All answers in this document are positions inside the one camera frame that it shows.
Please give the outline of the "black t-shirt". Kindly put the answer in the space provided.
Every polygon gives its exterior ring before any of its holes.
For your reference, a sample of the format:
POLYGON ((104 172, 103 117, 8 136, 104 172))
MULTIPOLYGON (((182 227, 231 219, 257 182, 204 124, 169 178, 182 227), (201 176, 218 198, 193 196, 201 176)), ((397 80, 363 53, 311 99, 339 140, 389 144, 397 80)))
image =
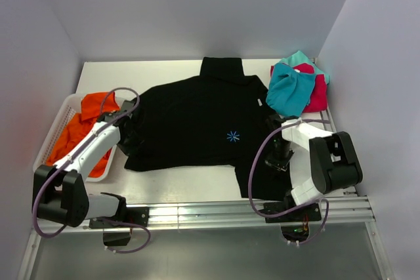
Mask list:
POLYGON ((246 75, 240 58, 205 57, 200 73, 158 85, 140 95, 144 142, 129 155, 127 170, 230 165, 241 196, 282 201, 290 189, 288 173, 265 164, 270 144, 266 119, 268 90, 246 75))

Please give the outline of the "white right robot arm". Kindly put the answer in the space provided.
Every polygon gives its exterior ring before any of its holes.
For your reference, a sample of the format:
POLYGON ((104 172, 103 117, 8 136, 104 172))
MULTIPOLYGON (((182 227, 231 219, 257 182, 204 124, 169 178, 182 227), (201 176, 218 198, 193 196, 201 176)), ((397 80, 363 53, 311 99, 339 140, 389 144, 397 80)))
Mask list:
POLYGON ((291 189, 283 200, 288 219, 300 220, 307 205, 362 181, 362 169, 349 133, 316 127, 316 123, 329 123, 321 119, 274 114, 265 123, 275 135, 269 140, 272 150, 264 162, 290 176, 291 189))

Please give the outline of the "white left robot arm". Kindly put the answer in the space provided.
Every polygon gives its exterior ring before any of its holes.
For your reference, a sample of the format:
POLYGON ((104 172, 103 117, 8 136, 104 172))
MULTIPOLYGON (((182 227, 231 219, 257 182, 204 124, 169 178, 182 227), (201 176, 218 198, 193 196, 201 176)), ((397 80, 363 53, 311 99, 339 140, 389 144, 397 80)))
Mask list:
POLYGON ((41 165, 33 179, 33 227, 49 238, 84 220, 105 220, 113 227, 128 219, 124 197, 89 195, 85 182, 99 160, 114 146, 123 147, 133 135, 131 119, 139 112, 139 99, 124 101, 121 109, 99 116, 91 131, 65 157, 52 166, 41 165))

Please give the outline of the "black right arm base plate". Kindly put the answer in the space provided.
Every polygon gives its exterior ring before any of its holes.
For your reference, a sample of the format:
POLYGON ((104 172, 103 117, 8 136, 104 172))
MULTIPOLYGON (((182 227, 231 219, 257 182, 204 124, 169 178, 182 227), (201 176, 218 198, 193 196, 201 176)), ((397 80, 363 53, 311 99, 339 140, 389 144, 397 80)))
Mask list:
MULTIPOLYGON (((286 211, 284 202, 268 202, 263 204, 262 213, 271 215, 286 211)), ((319 222, 322 220, 320 208, 317 204, 311 204, 275 218, 265 218, 266 223, 297 223, 319 222)))

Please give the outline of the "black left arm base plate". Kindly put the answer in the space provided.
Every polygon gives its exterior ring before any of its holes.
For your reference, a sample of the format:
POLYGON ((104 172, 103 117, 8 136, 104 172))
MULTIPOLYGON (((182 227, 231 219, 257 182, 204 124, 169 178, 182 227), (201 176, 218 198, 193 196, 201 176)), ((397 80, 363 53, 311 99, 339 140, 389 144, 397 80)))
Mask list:
POLYGON ((149 214, 149 207, 127 207, 110 218, 90 219, 89 227, 91 229, 147 227, 149 214))

